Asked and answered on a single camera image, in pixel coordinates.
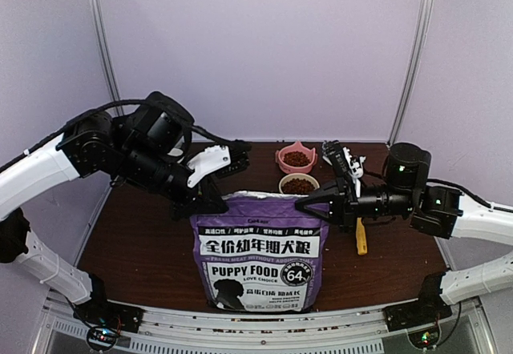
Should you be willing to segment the yellow plastic food scoop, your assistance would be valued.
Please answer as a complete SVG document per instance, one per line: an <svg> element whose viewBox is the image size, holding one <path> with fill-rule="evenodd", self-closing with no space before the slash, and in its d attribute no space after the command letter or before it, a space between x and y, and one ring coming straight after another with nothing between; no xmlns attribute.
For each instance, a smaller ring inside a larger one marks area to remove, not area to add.
<svg viewBox="0 0 513 354"><path fill-rule="evenodd" d="M366 255L368 253L368 247L367 247L367 240L366 240L366 230L365 230L365 226L362 222L362 218L357 218L355 237L356 237L357 253L359 255Z"/></svg>

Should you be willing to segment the purple pet food bag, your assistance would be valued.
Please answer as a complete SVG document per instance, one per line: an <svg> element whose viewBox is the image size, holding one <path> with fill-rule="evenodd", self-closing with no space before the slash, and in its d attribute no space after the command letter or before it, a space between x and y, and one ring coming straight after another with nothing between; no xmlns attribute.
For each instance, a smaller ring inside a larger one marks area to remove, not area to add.
<svg viewBox="0 0 513 354"><path fill-rule="evenodd" d="M239 191L223 214L194 215L193 255L208 302L230 312L309 310L321 288L327 222L294 195Z"/></svg>

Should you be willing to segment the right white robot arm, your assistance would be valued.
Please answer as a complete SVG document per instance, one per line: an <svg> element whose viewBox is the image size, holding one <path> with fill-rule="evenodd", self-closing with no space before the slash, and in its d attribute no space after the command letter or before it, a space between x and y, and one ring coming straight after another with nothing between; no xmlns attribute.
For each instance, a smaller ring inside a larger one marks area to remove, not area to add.
<svg viewBox="0 0 513 354"><path fill-rule="evenodd" d="M395 143L383 164L381 186L362 187L352 173L349 150L338 141L323 143L336 179L308 196L297 198L296 209L343 231L353 231L357 218L411 216L410 226L421 233L444 239L485 239L512 246L512 207L489 203L456 183L429 179L431 155L411 143ZM309 208L327 203L328 211ZM512 288L512 251L498 259L468 268L427 276L419 300L410 314L422 324L442 309L442 302L459 301Z"/></svg>

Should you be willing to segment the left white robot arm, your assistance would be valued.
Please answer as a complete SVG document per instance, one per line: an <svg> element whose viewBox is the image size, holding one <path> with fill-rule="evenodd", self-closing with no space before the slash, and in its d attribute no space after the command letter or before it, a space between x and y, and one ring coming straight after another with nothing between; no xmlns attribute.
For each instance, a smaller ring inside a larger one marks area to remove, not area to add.
<svg viewBox="0 0 513 354"><path fill-rule="evenodd" d="M112 115L110 104L86 111L1 168L1 261L22 266L98 325L115 318L103 282L48 247L23 206L66 186L81 189L101 175L164 197L176 218L224 210L211 181L232 160L219 139L190 153L192 136L204 129L177 101L153 92L128 105L133 111L126 115Z"/></svg>

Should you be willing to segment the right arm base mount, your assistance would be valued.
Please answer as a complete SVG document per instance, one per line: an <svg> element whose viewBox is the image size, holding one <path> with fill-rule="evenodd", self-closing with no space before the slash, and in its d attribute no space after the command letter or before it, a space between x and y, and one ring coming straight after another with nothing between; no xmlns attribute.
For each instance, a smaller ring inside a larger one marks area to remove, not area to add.
<svg viewBox="0 0 513 354"><path fill-rule="evenodd" d="M424 304L419 300L388 306L383 311L388 331L406 330L410 344L423 351L441 343L440 322L452 316L450 306Z"/></svg>

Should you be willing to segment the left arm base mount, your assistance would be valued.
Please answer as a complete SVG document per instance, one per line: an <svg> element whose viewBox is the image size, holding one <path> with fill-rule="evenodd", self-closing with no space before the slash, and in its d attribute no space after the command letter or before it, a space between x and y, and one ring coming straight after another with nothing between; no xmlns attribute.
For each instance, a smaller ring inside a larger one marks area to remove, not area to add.
<svg viewBox="0 0 513 354"><path fill-rule="evenodd" d="M143 309L108 303L106 308L71 304L73 317L87 328L86 343L95 352L105 352L127 340L124 332L137 333L143 320Z"/></svg>

